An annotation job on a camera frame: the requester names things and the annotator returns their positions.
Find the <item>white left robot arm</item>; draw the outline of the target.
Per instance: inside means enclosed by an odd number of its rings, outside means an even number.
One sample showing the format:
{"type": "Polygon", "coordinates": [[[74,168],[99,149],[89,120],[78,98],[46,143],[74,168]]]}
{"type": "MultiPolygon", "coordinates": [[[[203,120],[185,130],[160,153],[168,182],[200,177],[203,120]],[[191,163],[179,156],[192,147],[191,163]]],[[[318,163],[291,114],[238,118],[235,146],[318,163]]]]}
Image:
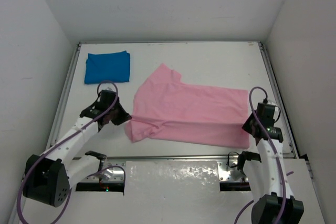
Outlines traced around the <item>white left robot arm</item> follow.
{"type": "Polygon", "coordinates": [[[59,207],[73,186],[103,169],[107,157],[95,151],[87,151],[74,160],[83,146],[105,125],[121,125],[131,118],[120,104],[117,92],[100,91],[94,103],[82,110],[70,130],[54,146],[27,160],[21,194],[59,207]]]}

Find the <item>pink t shirt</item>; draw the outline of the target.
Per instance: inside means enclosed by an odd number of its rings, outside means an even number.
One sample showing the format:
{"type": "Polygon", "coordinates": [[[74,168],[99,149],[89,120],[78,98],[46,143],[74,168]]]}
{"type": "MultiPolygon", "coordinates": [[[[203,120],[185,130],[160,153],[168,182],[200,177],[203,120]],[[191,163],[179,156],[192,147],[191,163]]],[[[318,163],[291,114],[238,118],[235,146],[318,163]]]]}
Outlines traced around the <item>pink t shirt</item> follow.
{"type": "Polygon", "coordinates": [[[150,138],[247,149],[247,96],[247,90],[184,84],[161,64],[138,88],[125,133],[133,143],[150,138]]]}

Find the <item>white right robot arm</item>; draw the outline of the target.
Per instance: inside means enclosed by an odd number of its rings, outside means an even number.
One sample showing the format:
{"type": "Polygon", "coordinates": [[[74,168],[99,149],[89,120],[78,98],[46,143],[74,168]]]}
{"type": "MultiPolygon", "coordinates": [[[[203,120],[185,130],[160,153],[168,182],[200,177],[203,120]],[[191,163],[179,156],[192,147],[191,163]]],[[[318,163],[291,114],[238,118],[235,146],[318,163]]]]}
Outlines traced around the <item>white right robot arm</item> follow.
{"type": "Polygon", "coordinates": [[[271,124],[260,125],[251,115],[243,130],[256,140],[258,152],[243,151],[237,169],[249,181],[253,194],[252,223],[299,223],[304,213],[303,202],[296,200],[290,188],[282,155],[281,129],[271,124]]]}

